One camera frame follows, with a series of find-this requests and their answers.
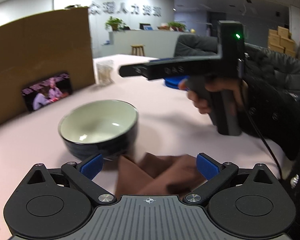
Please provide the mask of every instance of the bowl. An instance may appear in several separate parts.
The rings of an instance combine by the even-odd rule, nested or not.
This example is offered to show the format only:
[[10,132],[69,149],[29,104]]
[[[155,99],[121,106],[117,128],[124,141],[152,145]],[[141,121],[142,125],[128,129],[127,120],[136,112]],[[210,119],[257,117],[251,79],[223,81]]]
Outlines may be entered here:
[[70,153],[79,160],[98,153],[113,160],[133,148],[138,116],[137,109],[127,102],[96,101],[65,115],[58,131]]

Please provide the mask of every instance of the human hand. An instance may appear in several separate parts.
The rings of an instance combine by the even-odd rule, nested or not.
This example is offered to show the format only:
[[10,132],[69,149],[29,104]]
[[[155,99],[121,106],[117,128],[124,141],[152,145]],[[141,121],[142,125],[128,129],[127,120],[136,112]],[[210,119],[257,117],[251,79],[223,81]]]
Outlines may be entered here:
[[[242,81],[243,95],[246,98],[248,85]],[[186,80],[182,80],[178,85],[180,90],[186,90]],[[216,78],[213,81],[207,82],[205,88],[209,92],[220,92],[222,90],[232,90],[234,95],[234,100],[236,101],[237,108],[239,111],[244,109],[244,105],[241,99],[240,84],[237,79],[227,79],[227,78]],[[188,91],[188,98],[193,101],[193,104],[198,108],[200,114],[210,114],[211,108],[209,103],[205,99],[201,99],[193,91]]]

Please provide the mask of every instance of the white tablecloth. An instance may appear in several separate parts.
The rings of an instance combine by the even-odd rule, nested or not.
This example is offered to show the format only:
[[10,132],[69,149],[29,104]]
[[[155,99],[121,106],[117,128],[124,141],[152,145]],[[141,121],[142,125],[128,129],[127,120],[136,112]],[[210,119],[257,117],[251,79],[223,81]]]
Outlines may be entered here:
[[[147,62],[151,58],[115,55],[95,59],[111,59],[115,68],[120,64]],[[163,80],[147,81],[144,77],[122,78],[113,73],[114,84],[96,85],[37,112],[25,114],[0,126],[0,240],[11,235],[3,219],[3,208],[12,192],[35,163],[59,168],[68,161],[77,161],[66,149],[58,134],[60,119],[73,108],[103,99],[118,99],[134,105],[139,113],[139,133],[135,157],[145,152],[155,155],[196,156],[204,152],[220,163],[230,161],[241,168],[265,163],[278,175],[277,167],[257,138],[242,134],[238,137],[217,133],[208,115],[201,115],[186,98],[186,92],[164,86]],[[272,141],[268,143],[280,163],[284,153]],[[94,182],[114,192],[117,171],[102,171]]]

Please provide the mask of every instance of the brown cloth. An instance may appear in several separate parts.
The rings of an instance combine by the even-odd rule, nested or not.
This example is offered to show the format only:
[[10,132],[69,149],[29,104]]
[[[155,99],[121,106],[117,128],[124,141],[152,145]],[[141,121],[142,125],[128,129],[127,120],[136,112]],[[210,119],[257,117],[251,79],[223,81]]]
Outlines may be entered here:
[[120,156],[118,171],[115,191],[118,199],[121,195],[179,195],[182,198],[205,181],[197,170],[196,158],[190,155],[147,153],[138,164]]

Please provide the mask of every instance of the dark blue bowl exterior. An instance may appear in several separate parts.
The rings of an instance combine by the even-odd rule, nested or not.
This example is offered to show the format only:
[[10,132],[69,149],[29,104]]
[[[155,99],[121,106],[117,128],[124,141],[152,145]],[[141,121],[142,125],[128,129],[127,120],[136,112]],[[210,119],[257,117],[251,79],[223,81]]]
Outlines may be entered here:
[[90,144],[71,142],[65,138],[63,141],[70,153],[83,161],[94,154],[102,154],[104,158],[113,159],[115,156],[125,153],[134,146],[138,134],[138,120],[124,134],[108,141]]

